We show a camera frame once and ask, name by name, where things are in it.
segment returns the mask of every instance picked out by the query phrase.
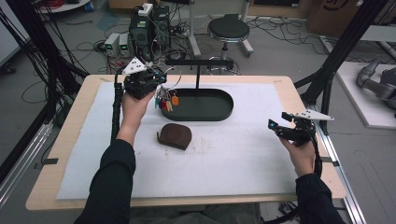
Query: person's right arm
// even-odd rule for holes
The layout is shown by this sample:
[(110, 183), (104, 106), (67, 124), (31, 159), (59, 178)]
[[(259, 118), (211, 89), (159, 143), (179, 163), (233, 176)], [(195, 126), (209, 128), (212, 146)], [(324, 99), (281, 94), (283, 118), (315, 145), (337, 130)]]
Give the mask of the person's right arm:
[(315, 149), (312, 142), (300, 147), (280, 138), (288, 150), (295, 167), (296, 193), (299, 215), (302, 223), (345, 223), (332, 204), (332, 192), (326, 184), (314, 174)]

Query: black stool seat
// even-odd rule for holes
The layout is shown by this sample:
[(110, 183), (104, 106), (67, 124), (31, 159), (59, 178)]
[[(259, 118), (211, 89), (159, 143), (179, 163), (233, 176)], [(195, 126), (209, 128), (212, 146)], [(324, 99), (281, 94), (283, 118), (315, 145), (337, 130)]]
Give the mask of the black stool seat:
[(214, 19), (207, 25), (210, 36), (225, 42), (242, 42), (248, 38), (249, 27), (243, 21), (234, 18)]

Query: brown pouch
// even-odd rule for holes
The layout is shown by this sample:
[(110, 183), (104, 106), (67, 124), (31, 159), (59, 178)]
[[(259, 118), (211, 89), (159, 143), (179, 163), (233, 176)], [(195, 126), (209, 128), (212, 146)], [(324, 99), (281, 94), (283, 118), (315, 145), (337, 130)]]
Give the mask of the brown pouch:
[(161, 133), (158, 134), (160, 144), (186, 150), (191, 141), (191, 130), (180, 124), (168, 123), (163, 126)]

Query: person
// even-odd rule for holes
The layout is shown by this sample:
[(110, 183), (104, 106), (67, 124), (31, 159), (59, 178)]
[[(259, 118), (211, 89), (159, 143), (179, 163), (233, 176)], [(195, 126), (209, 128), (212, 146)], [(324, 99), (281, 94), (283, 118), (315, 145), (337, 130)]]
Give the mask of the person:
[[(116, 140), (101, 158), (100, 167), (90, 185), (90, 195), (82, 213), (75, 221), (76, 224), (129, 223), (133, 176), (136, 168), (134, 138), (153, 95), (154, 92), (151, 92), (141, 100), (137, 100), (124, 93), (120, 130)], [(332, 205), (331, 191), (314, 174), (315, 152), (312, 143), (297, 147), (286, 139), (280, 139), (280, 142), (288, 150), (298, 176), (296, 193), (302, 223), (344, 223)], [(168, 218), (165, 221), (168, 221), (166, 223), (217, 224), (222, 223), (222, 220), (230, 222), (234, 217), (232, 212), (240, 213), (241, 207), (250, 214), (239, 216), (234, 223), (248, 223), (243, 221), (248, 219), (249, 223), (260, 223), (260, 208), (257, 203), (228, 205), (225, 208), (208, 206), (203, 214), (188, 214), (176, 219)], [(214, 214), (219, 217), (218, 220), (212, 218)]]

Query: orange tag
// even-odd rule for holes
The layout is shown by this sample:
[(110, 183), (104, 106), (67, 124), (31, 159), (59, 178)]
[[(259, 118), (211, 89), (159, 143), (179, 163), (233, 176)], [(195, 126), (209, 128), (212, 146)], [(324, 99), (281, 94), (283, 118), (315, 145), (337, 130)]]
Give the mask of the orange tag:
[(177, 96), (172, 96), (172, 105), (178, 105), (178, 97)]

